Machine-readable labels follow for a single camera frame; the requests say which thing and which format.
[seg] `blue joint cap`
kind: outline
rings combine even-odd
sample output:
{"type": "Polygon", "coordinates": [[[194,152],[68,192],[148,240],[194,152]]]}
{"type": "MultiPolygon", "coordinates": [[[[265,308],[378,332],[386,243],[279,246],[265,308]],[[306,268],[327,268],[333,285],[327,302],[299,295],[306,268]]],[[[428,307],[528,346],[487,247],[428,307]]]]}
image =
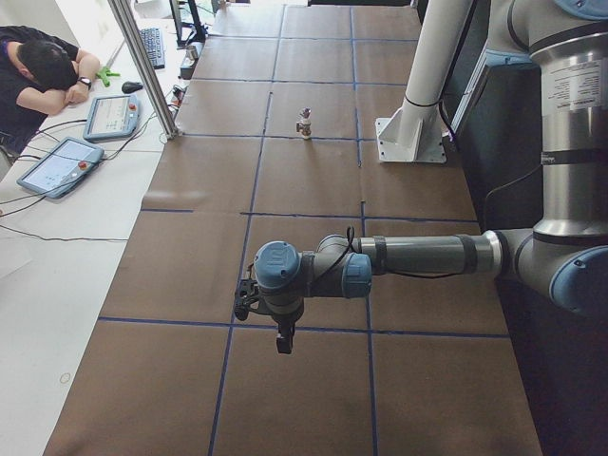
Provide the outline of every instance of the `blue joint cap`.
{"type": "Polygon", "coordinates": [[[300,270],[295,247],[282,240],[264,244],[254,260],[258,285],[265,290],[280,290],[289,285],[300,270]]]}
{"type": "Polygon", "coordinates": [[[535,67],[530,56],[524,52],[504,52],[501,50],[485,50],[485,64],[489,67],[502,67],[505,65],[522,65],[522,68],[535,67]]]}
{"type": "Polygon", "coordinates": [[[553,275],[553,302],[575,314],[608,316],[608,246],[585,250],[553,275]]]}
{"type": "Polygon", "coordinates": [[[608,19],[608,2],[606,0],[554,0],[568,14],[588,19],[604,21],[608,19]]]}
{"type": "Polygon", "coordinates": [[[371,290],[371,261],[364,254],[350,254],[342,271],[342,295],[365,297],[371,290]]]}

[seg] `aluminum pole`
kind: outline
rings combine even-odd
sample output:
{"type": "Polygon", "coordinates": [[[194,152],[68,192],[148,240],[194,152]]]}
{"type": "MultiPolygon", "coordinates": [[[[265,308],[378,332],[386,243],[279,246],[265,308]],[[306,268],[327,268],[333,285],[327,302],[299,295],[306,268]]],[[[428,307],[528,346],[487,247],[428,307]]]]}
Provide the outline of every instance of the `aluminum pole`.
{"type": "Polygon", "coordinates": [[[114,17],[116,18],[116,22],[123,31],[124,39],[131,52],[131,57],[133,57],[135,67],[142,77],[143,86],[161,121],[164,134],[168,140],[172,140],[177,136],[179,130],[173,121],[173,116],[164,99],[159,80],[156,77],[156,73],[148,59],[147,53],[145,52],[145,47],[143,47],[140,31],[133,18],[131,8],[126,0],[109,0],[109,4],[114,13],[114,17]]]}

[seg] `white metal pole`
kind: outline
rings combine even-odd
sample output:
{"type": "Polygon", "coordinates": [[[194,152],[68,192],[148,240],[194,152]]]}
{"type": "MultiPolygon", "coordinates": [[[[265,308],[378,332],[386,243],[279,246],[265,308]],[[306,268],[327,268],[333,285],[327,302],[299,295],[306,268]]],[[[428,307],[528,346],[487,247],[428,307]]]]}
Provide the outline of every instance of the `white metal pole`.
{"type": "Polygon", "coordinates": [[[383,162],[445,162],[437,104],[473,0],[429,0],[402,106],[376,120],[383,162]]]}

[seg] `small metal object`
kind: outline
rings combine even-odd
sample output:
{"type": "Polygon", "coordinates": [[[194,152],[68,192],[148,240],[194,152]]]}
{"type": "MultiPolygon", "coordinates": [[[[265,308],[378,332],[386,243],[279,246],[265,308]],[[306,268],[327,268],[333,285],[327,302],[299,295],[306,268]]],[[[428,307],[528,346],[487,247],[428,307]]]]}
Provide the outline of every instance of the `small metal object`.
{"type": "Polygon", "coordinates": [[[300,120],[295,124],[295,131],[300,133],[304,140],[311,138],[311,109],[309,107],[300,111],[300,120]]]}

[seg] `white desk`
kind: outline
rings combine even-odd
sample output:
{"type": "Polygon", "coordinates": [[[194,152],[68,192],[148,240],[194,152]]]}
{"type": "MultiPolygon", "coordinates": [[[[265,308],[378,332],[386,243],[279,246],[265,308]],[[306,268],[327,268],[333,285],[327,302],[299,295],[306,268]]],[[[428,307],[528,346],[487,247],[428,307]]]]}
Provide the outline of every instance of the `white desk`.
{"type": "MultiPolygon", "coordinates": [[[[155,21],[171,30],[171,21],[155,21]]],[[[175,49],[175,33],[165,33],[166,68],[157,70],[162,89],[178,79],[183,51],[175,49]]],[[[140,81],[128,49],[123,46],[106,88],[95,82],[95,96],[121,93],[124,81],[140,81]]],[[[142,125],[153,113],[145,90],[141,101],[142,125]]],[[[42,128],[84,119],[90,101],[51,117],[42,128]]],[[[49,130],[61,140],[82,138],[83,123],[49,130]]],[[[143,194],[160,159],[165,139],[157,120],[131,142],[116,160],[104,162],[71,194],[45,199],[18,214],[0,218],[0,224],[47,238],[129,237],[140,211],[143,194]]],[[[110,154],[124,141],[103,142],[110,154]]],[[[49,150],[56,142],[40,136],[30,145],[49,150]]],[[[24,154],[43,152],[31,147],[24,154]]],[[[30,195],[16,184],[32,161],[19,160],[0,182],[0,201],[30,195]]],[[[0,205],[4,213],[22,208],[36,198],[0,205]]],[[[86,343],[97,320],[125,242],[42,241],[0,229],[0,454],[42,454],[65,402],[86,343]]]]}

